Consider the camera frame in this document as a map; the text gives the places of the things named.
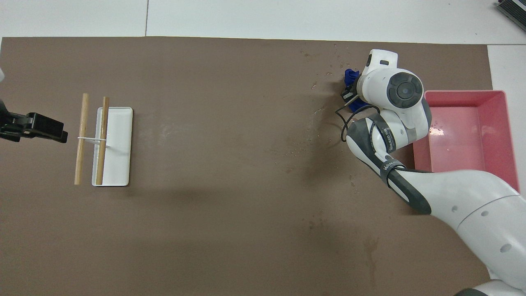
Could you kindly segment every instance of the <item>white tray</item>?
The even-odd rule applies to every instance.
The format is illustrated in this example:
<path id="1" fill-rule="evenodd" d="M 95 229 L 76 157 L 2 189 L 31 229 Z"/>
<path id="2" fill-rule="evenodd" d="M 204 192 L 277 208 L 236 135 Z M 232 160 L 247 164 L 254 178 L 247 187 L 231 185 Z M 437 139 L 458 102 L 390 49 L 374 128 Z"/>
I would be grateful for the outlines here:
<path id="1" fill-rule="evenodd" d="M 102 108 L 97 111 L 95 138 L 100 137 Z M 106 136 L 106 156 L 102 185 L 95 185 L 97 174 L 98 145 L 93 151 L 93 186 L 126 186 L 130 175 L 130 157 L 132 151 L 133 109 L 130 107 L 110 107 L 108 109 L 108 132 Z"/>

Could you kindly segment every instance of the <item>black grip band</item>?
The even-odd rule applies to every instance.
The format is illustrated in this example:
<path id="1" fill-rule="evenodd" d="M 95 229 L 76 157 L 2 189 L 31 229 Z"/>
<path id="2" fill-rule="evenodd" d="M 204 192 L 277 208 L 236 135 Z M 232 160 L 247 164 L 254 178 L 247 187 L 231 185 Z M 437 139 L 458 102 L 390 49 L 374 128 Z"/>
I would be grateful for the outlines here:
<path id="1" fill-rule="evenodd" d="M 382 163 L 382 165 L 380 166 L 380 179 L 382 179 L 382 181 L 389 188 L 391 188 L 391 186 L 389 186 L 389 183 L 387 182 L 387 177 L 389 176 L 389 173 L 391 172 L 391 170 L 394 169 L 395 166 L 397 165 L 401 165 L 405 168 L 405 166 L 396 159 L 389 159 L 385 161 L 384 163 Z"/>
<path id="2" fill-rule="evenodd" d="M 376 113 L 368 116 L 375 125 L 378 127 L 378 131 L 382 135 L 383 142 L 386 145 L 387 153 L 391 153 L 396 150 L 395 136 L 393 135 L 391 128 L 387 124 L 386 120 L 383 119 L 382 115 Z"/>

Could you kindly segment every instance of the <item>black cable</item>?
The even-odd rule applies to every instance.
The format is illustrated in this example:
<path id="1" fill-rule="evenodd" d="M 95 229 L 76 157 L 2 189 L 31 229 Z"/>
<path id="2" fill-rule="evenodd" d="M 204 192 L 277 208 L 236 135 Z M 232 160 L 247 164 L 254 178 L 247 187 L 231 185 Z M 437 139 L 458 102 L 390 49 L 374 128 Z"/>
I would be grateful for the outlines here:
<path id="1" fill-rule="evenodd" d="M 341 129 L 341 134 L 340 134 L 340 140 L 341 140 L 342 142 L 347 142 L 347 139 L 345 139 L 345 138 L 343 137 L 343 134 L 345 133 L 346 130 L 349 129 L 349 126 L 348 126 L 348 125 L 349 125 L 349 122 L 351 121 L 351 119 L 352 119 L 356 114 L 362 112 L 363 110 L 369 109 L 369 108 L 375 108 L 376 111 L 377 111 L 378 113 L 380 113 L 380 109 L 379 109 L 378 107 L 376 107 L 376 106 L 374 106 L 374 105 L 365 105 L 365 106 L 362 106 L 362 107 L 358 108 L 356 111 L 354 111 L 354 112 L 351 114 L 351 116 L 350 116 L 347 120 L 345 120 L 345 118 L 343 118 L 343 116 L 339 113 L 339 111 L 342 110 L 342 109 L 345 108 L 345 107 L 347 107 L 347 105 L 344 105 L 344 106 L 342 106 L 341 108 L 339 108 L 338 110 L 335 111 L 335 113 L 341 118 L 341 120 L 343 120 L 343 127 L 342 127 L 342 129 Z"/>

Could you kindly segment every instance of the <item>white floor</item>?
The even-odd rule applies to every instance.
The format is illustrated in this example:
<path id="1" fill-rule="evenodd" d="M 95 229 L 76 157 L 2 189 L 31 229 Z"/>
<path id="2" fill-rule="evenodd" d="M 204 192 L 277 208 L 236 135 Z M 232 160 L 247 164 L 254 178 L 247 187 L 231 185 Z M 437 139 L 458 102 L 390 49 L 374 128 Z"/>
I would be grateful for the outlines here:
<path id="1" fill-rule="evenodd" d="M 194 36 L 487 44 L 526 188 L 526 32 L 496 0 L 2 0 L 1 37 Z"/>

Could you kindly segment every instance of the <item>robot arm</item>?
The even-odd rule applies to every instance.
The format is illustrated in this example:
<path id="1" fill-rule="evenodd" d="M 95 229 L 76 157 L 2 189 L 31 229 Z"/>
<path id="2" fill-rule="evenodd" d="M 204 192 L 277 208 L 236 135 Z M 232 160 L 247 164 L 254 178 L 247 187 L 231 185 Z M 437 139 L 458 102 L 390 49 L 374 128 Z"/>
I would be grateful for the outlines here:
<path id="1" fill-rule="evenodd" d="M 351 152 L 412 208 L 456 230 L 491 279 L 457 295 L 526 295 L 526 201 L 487 172 L 408 170 L 389 153 L 425 137 L 431 123 L 421 81 L 398 55 L 372 50 L 354 90 L 381 111 L 349 126 Z"/>
<path id="2" fill-rule="evenodd" d="M 0 68 L 0 82 L 3 79 Z M 66 143 L 67 135 L 62 122 L 34 112 L 26 115 L 9 112 L 0 100 L 0 139 L 20 142 L 21 137 L 40 137 Z"/>

